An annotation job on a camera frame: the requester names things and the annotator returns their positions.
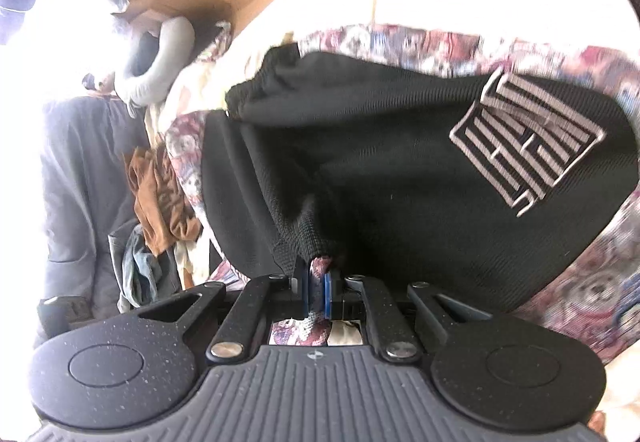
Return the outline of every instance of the ribbed rubber surface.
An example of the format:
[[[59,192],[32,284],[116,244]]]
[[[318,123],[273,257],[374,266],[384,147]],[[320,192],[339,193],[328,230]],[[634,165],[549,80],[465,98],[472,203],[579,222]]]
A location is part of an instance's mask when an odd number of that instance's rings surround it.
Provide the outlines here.
[[[419,370],[379,361],[369,346],[263,346],[250,362],[211,370],[190,401],[154,424],[118,433],[47,424],[30,440],[601,442],[581,425],[523,436],[473,424],[444,406]]]

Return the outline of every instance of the gray fabric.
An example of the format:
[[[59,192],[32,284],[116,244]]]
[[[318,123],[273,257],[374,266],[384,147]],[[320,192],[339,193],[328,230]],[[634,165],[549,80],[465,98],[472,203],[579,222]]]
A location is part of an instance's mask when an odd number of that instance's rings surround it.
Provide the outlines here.
[[[43,298],[87,298],[97,319],[118,313],[108,234],[135,218],[124,154],[148,148],[143,118],[117,99],[45,107],[42,180],[49,256]]]
[[[131,220],[109,235],[111,261],[120,287],[118,310],[128,312],[181,289],[173,249],[156,258],[145,244],[142,225]]]

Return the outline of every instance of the embroidered logo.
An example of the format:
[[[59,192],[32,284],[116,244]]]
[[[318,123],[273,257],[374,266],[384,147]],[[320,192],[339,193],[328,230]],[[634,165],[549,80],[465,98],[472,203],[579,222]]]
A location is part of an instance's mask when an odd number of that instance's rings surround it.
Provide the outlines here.
[[[604,129],[548,91],[502,69],[449,133],[517,216],[605,137]]]

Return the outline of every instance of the metal pin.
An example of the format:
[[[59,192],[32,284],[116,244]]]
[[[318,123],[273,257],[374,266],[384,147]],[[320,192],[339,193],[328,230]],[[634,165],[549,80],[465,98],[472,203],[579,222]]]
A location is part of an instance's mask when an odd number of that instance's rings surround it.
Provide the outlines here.
[[[242,354],[243,346],[240,343],[224,341],[211,346],[212,355],[221,359],[230,359]]]
[[[389,357],[394,359],[408,359],[417,354],[418,349],[412,343],[398,341],[387,345],[386,353]]]

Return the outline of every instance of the black plastic device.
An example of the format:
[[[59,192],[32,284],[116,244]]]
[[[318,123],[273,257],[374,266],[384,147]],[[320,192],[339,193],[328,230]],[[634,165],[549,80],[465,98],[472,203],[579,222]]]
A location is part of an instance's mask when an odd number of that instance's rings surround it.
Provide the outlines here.
[[[52,338],[31,366],[31,440],[600,440],[585,423],[606,377],[582,343],[423,282],[393,295],[332,271],[326,314],[366,344],[265,345],[305,316],[303,286],[209,282]]]

